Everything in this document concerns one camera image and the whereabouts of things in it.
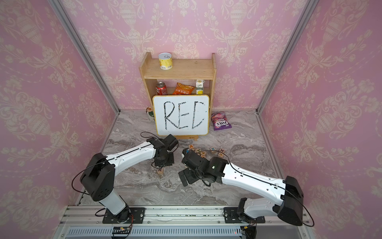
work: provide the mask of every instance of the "pink wall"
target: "pink wall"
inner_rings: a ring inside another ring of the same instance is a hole
[[[320,1],[262,115],[318,239],[382,238],[381,8]]]
[[[254,109],[306,0],[61,2],[120,108],[149,106],[138,70],[146,52],[201,59],[215,52],[214,107]]]
[[[0,237],[48,239],[115,114],[46,0],[1,1],[0,23]]]

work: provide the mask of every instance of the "orange snack bag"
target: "orange snack bag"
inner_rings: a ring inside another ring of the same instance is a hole
[[[176,88],[173,94],[191,94],[195,87],[183,85],[182,83],[176,83]]]

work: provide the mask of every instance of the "vent grille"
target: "vent grille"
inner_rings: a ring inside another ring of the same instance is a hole
[[[105,236],[113,227],[71,226],[66,237]],[[144,236],[241,236],[240,226],[137,226],[130,235]]]
[[[113,227],[95,227],[95,226],[71,226],[66,236],[92,235],[103,236],[110,235]]]
[[[131,235],[142,236],[241,236],[239,226],[170,226],[170,227],[150,227],[134,228]]]

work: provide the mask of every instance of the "red soda can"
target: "red soda can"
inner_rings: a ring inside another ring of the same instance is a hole
[[[157,94],[159,96],[166,96],[167,95],[167,87],[166,84],[162,81],[157,83]]]

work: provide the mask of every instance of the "marble floor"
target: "marble floor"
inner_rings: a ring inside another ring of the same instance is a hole
[[[130,167],[115,177],[114,188],[129,205],[237,205],[241,198],[260,196],[244,189],[218,183],[206,187],[200,180],[184,187],[178,172],[185,166],[181,163],[181,151],[193,144],[196,148],[209,150],[223,148],[236,165],[267,176],[275,176],[264,139],[253,111],[226,111],[232,128],[214,131],[210,122],[209,134],[197,141],[179,140],[174,153],[173,166],[164,168],[164,174],[150,166],[146,160]],[[121,152],[145,141],[142,131],[156,133],[155,123],[150,122],[145,111],[123,111],[112,130],[103,154]],[[212,156],[207,152],[207,159]],[[84,195],[81,205],[98,204]]]

